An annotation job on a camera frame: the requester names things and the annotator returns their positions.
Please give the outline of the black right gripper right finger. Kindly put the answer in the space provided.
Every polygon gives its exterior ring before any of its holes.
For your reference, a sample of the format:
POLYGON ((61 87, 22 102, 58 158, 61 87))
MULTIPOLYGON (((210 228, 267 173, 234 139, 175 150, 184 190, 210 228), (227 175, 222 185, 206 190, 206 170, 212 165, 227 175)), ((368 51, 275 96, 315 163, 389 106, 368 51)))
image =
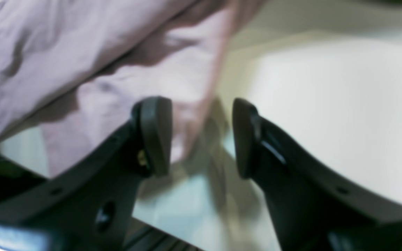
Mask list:
POLYGON ((239 175, 263 191, 283 251, 402 251, 402 204, 318 161, 257 108, 236 98, 239 175))

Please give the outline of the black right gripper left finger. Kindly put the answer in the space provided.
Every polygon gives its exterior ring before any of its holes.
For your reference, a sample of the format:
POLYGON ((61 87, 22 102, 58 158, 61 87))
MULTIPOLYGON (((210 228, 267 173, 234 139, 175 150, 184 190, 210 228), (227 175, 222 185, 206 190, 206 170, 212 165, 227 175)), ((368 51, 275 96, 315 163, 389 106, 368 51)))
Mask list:
POLYGON ((119 251, 141 182, 169 172, 172 101, 137 102, 129 121, 56 178, 0 176, 0 251, 119 251))

